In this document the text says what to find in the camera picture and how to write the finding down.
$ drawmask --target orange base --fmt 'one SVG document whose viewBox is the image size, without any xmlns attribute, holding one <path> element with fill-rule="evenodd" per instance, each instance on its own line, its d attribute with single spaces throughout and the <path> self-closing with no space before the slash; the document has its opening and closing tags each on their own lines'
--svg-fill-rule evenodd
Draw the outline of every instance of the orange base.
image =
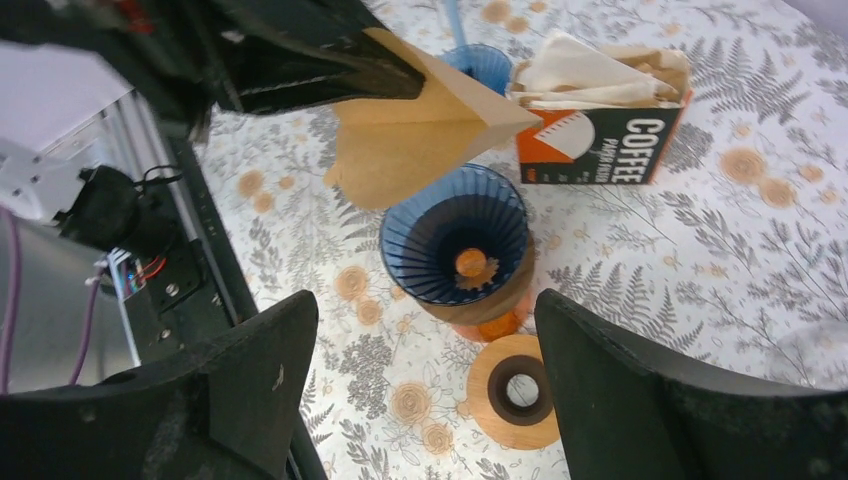
<svg viewBox="0 0 848 480">
<path fill-rule="evenodd" d="M 512 335 L 524 325 L 533 305 L 533 289 L 528 289 L 518 305 L 512 311 L 480 325 L 451 325 L 453 330 L 472 342 L 494 342 L 495 340 Z"/>
</svg>

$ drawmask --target blue cup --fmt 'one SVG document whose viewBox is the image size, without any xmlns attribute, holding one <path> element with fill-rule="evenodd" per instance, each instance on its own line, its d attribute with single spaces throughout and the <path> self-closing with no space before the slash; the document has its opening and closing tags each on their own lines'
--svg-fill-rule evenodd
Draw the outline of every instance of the blue cup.
<svg viewBox="0 0 848 480">
<path fill-rule="evenodd" d="M 506 284 L 529 234 L 524 202 L 509 180 L 466 164 L 386 212 L 380 254 L 394 282 L 413 298 L 465 305 Z M 490 283 L 475 289 L 457 281 L 456 259 L 468 249 L 498 262 Z"/>
<path fill-rule="evenodd" d="M 465 45 L 454 48 L 439 58 L 499 95 L 506 92 L 506 85 L 512 73 L 512 62 L 497 48 L 481 44 Z"/>
</svg>

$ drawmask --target black rubber ring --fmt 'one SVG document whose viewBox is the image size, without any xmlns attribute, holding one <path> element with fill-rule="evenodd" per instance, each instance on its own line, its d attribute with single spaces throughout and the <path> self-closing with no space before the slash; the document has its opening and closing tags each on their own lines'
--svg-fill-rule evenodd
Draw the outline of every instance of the black rubber ring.
<svg viewBox="0 0 848 480">
<path fill-rule="evenodd" d="M 531 405 L 516 405 L 507 395 L 509 381 L 516 375 L 527 375 L 539 387 L 539 395 Z M 554 408 L 551 387 L 542 362 L 529 355 L 514 355 L 501 360 L 489 376 L 489 403 L 495 412 L 512 425 L 535 425 L 550 415 Z"/>
</svg>

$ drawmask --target tablecloth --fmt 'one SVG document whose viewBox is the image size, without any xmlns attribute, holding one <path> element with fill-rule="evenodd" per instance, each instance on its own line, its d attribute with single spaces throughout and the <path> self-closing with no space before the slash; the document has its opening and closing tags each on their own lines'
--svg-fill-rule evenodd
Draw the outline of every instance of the tablecloth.
<svg viewBox="0 0 848 480">
<path fill-rule="evenodd" d="M 784 381 L 848 387 L 846 363 L 828 354 L 841 347 L 833 337 L 808 335 L 815 348 L 800 350 L 787 340 L 848 322 L 848 48 L 839 37 L 777 0 L 460 3 L 469 41 L 513 61 L 556 28 L 593 45 L 676 47 L 693 62 L 694 103 L 651 186 L 521 185 L 514 145 L 474 160 L 527 202 L 537 291 L 554 288 L 724 368 L 774 377 L 782 362 Z M 437 0 L 367 4 L 432 54 L 453 46 Z M 329 477 L 568 478 L 559 442 L 505 449 L 471 418 L 465 382 L 482 345 L 393 287 L 377 251 L 380 213 L 323 185 L 335 126 L 327 108 L 219 113 L 198 149 L 260 308 L 299 289 L 318 298 L 301 413 Z"/>
</svg>

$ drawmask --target black and orange box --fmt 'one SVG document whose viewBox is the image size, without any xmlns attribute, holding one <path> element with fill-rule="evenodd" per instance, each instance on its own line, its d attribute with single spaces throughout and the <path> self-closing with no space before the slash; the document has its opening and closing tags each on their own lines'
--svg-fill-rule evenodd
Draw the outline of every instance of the black and orange box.
<svg viewBox="0 0 848 480">
<path fill-rule="evenodd" d="M 516 86 L 513 72 L 510 88 Z M 674 107 L 587 110 L 527 108 L 542 119 L 516 137 L 521 182 L 525 184 L 647 184 L 689 105 L 693 91 L 688 62 Z"/>
</svg>

